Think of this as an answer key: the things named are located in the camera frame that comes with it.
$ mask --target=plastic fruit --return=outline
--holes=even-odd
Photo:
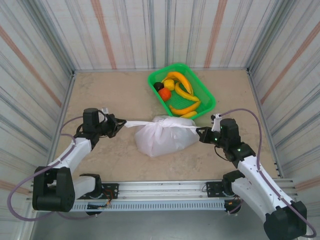
[[[185,115],[188,114],[194,110],[196,110],[201,104],[201,101],[197,101],[194,104],[192,104],[191,106],[188,106],[184,109],[175,109],[173,106],[169,105],[169,108],[171,110],[171,112],[175,115]]]
[[[157,81],[155,84],[153,84],[153,87],[157,92],[159,92],[159,90],[163,89],[165,85],[162,82]]]
[[[171,98],[171,91],[166,87],[160,89],[158,91],[158,94],[164,102],[168,101]]]
[[[189,118],[191,118],[191,117],[193,117],[195,115],[197,115],[197,112],[196,111],[191,111],[191,112],[188,112],[185,115],[180,116],[180,118],[189,119]]]
[[[180,88],[179,84],[180,84],[180,82],[177,82],[177,83],[175,84],[175,87],[174,87],[175,92],[176,92],[177,94],[179,94],[179,95],[180,95],[181,97],[183,97],[184,99],[188,99],[188,100],[191,100],[191,101],[194,101],[194,102],[198,102],[198,101],[199,101],[199,98],[197,98],[196,96],[192,96],[191,94],[183,91],[183,90]]]
[[[184,86],[185,90],[191,94],[192,96],[194,95],[194,90],[192,89],[192,86],[190,84],[190,82],[188,81],[188,79],[181,74],[180,72],[177,71],[171,71],[167,74],[166,78],[162,81],[164,82],[167,79],[173,79],[173,80],[177,80],[180,83],[182,83],[182,85]]]
[[[175,81],[172,79],[167,79],[163,82],[165,88],[169,89],[170,91],[175,90]]]

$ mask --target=tied plastic bag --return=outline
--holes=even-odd
[[[127,121],[125,126],[140,126],[134,135],[135,143],[150,157],[174,153],[199,141],[195,122],[187,118],[156,116],[152,122]]]

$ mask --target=striped wall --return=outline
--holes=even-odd
[[[320,1],[289,1],[250,67],[286,178],[320,228]]]
[[[35,0],[77,70],[245,67],[278,0]]]
[[[19,234],[21,222],[9,213],[7,196],[46,165],[71,76],[28,11],[22,1],[0,1],[1,240]],[[28,194],[26,184],[13,196],[20,214]]]

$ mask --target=green basket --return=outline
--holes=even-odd
[[[191,69],[187,65],[183,63],[175,63],[151,73],[148,77],[148,84],[150,88],[155,93],[159,101],[162,103],[164,109],[169,114],[169,116],[180,117],[171,112],[169,105],[172,105],[175,109],[184,109],[195,103],[194,101],[185,99],[182,96],[178,95],[176,91],[171,91],[172,96],[168,101],[164,102],[162,100],[162,98],[154,88],[154,84],[156,82],[161,82],[169,72],[179,72],[183,74],[190,82],[193,88],[194,95],[197,96],[201,101],[201,105],[196,109],[197,115],[190,117],[190,119],[196,119],[214,109],[214,107],[216,106],[216,99],[214,98],[214,96],[212,96],[212,94],[209,92],[206,86],[199,80],[195,73],[191,71]]]

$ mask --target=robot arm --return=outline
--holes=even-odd
[[[306,234],[307,225],[285,204],[290,203],[305,219],[307,209],[301,202],[294,202],[265,171],[257,166],[256,153],[241,142],[239,127],[231,118],[222,119],[219,114],[211,116],[213,127],[197,129],[200,142],[222,148],[228,161],[238,169],[223,176],[223,191],[242,198],[260,217],[267,236],[272,240],[292,240]],[[270,185],[281,194],[278,197]]]
[[[58,162],[59,164],[34,178],[32,206],[35,210],[69,212],[75,199],[87,193],[92,197],[98,197],[102,193],[99,175],[82,174],[73,182],[72,173],[101,137],[113,138],[127,121],[117,119],[113,114],[105,114],[96,108],[85,109],[82,118],[83,124],[77,128],[74,135],[75,146],[72,152],[61,160],[73,147],[74,142],[49,166]],[[45,166],[40,166],[35,172],[44,168]]]

